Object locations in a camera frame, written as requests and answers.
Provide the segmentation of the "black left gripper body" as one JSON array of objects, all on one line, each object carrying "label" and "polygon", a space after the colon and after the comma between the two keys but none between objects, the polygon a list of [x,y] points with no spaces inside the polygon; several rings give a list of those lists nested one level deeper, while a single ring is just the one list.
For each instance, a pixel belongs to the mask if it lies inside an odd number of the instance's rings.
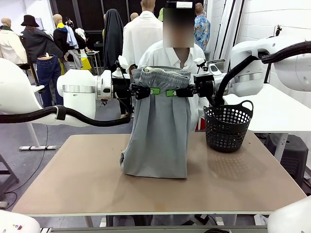
[{"label": "black left gripper body", "polygon": [[125,78],[112,78],[112,97],[116,99],[117,97],[115,96],[115,93],[117,93],[117,96],[120,99],[131,97],[131,94],[128,90],[130,87],[131,80],[129,77]]}]

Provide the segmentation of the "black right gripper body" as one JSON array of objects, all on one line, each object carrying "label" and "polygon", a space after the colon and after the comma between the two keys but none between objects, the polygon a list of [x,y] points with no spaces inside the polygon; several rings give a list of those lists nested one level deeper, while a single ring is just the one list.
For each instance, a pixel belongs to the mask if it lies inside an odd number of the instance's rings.
[{"label": "black right gripper body", "polygon": [[214,97],[215,81],[212,74],[194,75],[196,94],[200,98]]}]

